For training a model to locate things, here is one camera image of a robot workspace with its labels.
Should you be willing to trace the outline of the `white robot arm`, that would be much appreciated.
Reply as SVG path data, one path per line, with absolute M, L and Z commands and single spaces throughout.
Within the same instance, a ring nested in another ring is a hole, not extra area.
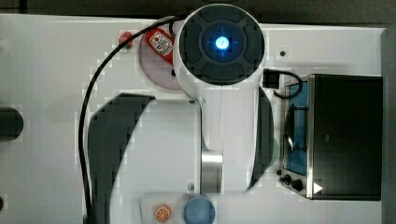
M 240 7 L 200 7 L 182 21 L 173 61 L 181 89 L 201 109 L 200 191 L 246 191 L 258 147 L 262 28 Z

